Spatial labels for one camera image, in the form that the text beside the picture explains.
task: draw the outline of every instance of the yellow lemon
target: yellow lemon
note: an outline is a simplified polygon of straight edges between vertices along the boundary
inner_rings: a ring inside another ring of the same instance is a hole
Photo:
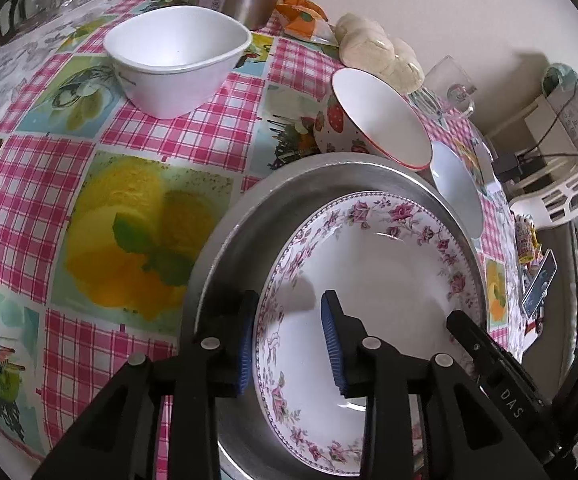
[[[162,168],[150,160],[134,156],[113,160],[83,186],[72,222],[88,211],[119,205],[137,212],[147,223],[157,224],[165,193],[161,173]]]
[[[141,254],[131,254],[130,256],[140,258]],[[85,294],[90,300],[100,306],[130,308],[136,284],[129,276],[129,273],[136,268],[140,269],[139,265],[140,261],[131,262],[130,258],[127,258],[125,266],[120,267],[115,274],[108,274],[102,280],[96,279],[85,282]]]
[[[132,281],[130,308],[147,321],[156,318],[163,310],[182,306],[186,286],[164,285],[156,272],[144,272],[141,267],[128,269],[128,275]]]
[[[215,227],[210,205],[199,195],[179,190],[164,197],[162,244],[195,260]]]
[[[504,317],[504,307],[500,304],[499,300],[493,300],[490,302],[489,311],[491,312],[493,321],[502,321],[502,318]]]
[[[103,206],[72,219],[66,235],[67,261],[83,253],[90,253],[106,247],[117,247],[114,237],[114,220],[118,213],[130,214],[136,218],[152,237],[157,237],[153,225],[135,209],[121,206]]]

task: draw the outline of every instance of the stainless steel tray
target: stainless steel tray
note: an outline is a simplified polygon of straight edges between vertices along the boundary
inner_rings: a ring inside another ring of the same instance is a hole
[[[455,213],[431,184],[383,158],[327,153],[275,171],[227,211],[191,274],[181,340],[193,337],[207,316],[232,308],[242,291],[252,289],[260,293],[280,249],[311,213],[335,198],[363,190],[405,196],[433,212],[448,227],[476,278],[482,319],[487,320],[485,290],[473,244]],[[331,477],[296,460],[284,449],[267,425],[252,384],[239,399],[218,399],[216,410],[221,466],[234,480]]]

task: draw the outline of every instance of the white plate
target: white plate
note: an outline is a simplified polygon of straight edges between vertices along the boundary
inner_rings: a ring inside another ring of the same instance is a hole
[[[365,423],[363,400],[340,396],[320,320],[334,289],[346,314],[404,354],[451,354],[446,316],[456,308],[480,323],[476,282],[449,230],[397,195],[364,191],[322,207],[292,235],[267,278],[255,321],[256,392],[269,425],[309,466],[355,476]],[[413,429],[419,433],[419,427]]]
[[[443,142],[431,143],[431,175],[435,188],[453,207],[471,238],[480,238],[484,229],[484,216],[478,189],[462,159]]]

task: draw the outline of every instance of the table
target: table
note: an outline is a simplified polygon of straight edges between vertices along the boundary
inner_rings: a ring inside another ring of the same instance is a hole
[[[105,33],[180,2],[93,0],[0,48],[0,432],[39,460],[129,354],[175,352],[185,292],[176,255],[195,259],[229,204],[317,152],[318,99],[341,64],[335,51],[283,37],[275,18],[189,115],[157,120],[127,102]],[[519,359],[514,221],[502,192],[482,186],[479,134],[416,112],[479,181],[476,248],[502,307],[490,333]]]

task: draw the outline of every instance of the bowl with red rim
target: bowl with red rim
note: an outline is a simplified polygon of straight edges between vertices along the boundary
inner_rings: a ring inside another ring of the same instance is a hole
[[[314,136],[322,153],[370,153],[414,171],[429,167],[427,131],[406,99],[376,76],[341,68],[320,104]]]

